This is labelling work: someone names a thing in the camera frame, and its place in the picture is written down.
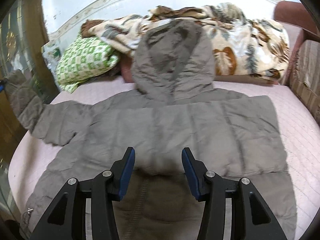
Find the green checked pillow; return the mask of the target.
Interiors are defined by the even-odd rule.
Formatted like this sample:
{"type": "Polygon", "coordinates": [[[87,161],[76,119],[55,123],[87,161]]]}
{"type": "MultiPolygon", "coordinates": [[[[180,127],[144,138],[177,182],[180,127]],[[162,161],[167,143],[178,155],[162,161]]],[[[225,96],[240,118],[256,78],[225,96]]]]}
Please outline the green checked pillow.
{"type": "Polygon", "coordinates": [[[55,75],[61,90],[73,93],[87,80],[105,74],[119,62],[119,54],[97,37],[78,35],[63,53],[55,75]]]}

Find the maroon pink sofa backrest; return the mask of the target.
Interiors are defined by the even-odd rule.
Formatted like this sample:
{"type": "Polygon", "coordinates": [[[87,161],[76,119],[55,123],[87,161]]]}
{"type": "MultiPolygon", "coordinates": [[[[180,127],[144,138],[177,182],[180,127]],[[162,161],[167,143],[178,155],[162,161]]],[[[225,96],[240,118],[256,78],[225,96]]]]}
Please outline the maroon pink sofa backrest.
{"type": "Polygon", "coordinates": [[[287,86],[300,46],[306,40],[319,42],[319,29],[304,5],[298,2],[278,2],[273,11],[273,19],[284,26],[289,36],[289,65],[279,82],[287,86]]]}

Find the pink quilted mattress cover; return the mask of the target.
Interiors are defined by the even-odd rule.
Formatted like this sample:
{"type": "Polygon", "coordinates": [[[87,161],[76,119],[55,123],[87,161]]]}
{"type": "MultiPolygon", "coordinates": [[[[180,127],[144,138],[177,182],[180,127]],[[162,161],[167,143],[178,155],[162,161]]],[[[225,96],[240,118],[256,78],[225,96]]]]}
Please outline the pink quilted mattress cover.
{"type": "MultiPolygon", "coordinates": [[[[289,173],[297,204],[295,238],[306,232],[319,210],[319,126],[308,109],[289,89],[281,85],[261,86],[250,83],[214,82],[214,87],[268,96],[277,111],[281,139],[287,152],[289,173]]],[[[8,181],[20,211],[34,190],[59,146],[45,144],[26,133],[12,156],[8,181]]]]}

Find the grey-brown hooded puffer jacket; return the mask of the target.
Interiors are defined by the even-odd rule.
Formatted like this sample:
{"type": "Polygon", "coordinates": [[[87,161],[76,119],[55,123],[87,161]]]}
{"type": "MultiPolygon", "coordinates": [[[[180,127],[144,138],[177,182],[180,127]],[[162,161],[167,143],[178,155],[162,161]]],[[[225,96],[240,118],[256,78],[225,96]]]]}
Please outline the grey-brown hooded puffer jacket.
{"type": "Polygon", "coordinates": [[[120,238],[196,239],[203,204],[184,174],[188,147],[216,174],[251,180],[285,237],[294,239],[296,200],[274,105],[267,96],[214,88],[214,75],[209,38],[189,20],[148,31],[132,66],[135,89],[94,105],[45,104],[20,70],[11,73],[5,92],[21,125],[60,146],[27,200],[22,230],[35,231],[69,178],[95,177],[131,146],[135,169],[115,205],[120,238]]]}

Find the leaf-patterned fleece blanket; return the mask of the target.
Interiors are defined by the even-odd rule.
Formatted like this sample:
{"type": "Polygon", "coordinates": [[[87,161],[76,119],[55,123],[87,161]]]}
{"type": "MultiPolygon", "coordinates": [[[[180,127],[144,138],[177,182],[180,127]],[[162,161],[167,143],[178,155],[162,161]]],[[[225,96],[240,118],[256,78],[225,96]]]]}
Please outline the leaf-patterned fleece blanket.
{"type": "Polygon", "coordinates": [[[127,15],[114,20],[86,20],[82,37],[98,37],[133,58],[143,35],[173,20],[190,20],[206,32],[217,60],[218,76],[254,76],[279,81],[289,66],[289,36],[274,20],[249,20],[231,4],[184,7],[157,6],[148,16],[127,15]]]}

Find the striped brown sofa cushion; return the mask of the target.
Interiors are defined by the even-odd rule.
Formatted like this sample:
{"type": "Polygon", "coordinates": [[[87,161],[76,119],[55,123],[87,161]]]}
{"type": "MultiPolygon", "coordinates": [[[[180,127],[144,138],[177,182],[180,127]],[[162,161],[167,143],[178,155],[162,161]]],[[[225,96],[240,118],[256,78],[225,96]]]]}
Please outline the striped brown sofa cushion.
{"type": "Polygon", "coordinates": [[[296,55],[290,88],[319,123],[319,43],[306,40],[296,55]]]}

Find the wooden glass-panel door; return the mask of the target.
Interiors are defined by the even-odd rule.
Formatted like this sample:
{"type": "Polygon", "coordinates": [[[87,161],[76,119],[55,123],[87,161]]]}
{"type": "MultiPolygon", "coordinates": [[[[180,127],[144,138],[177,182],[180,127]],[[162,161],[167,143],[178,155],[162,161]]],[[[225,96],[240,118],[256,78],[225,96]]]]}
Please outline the wooden glass-panel door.
{"type": "MultiPolygon", "coordinates": [[[[52,72],[46,66],[41,48],[49,41],[42,0],[11,0],[1,14],[1,78],[16,69],[22,71],[45,103],[58,94],[52,72]]],[[[18,122],[1,91],[1,218],[19,220],[20,212],[9,186],[9,165],[26,130],[18,122]]]]}

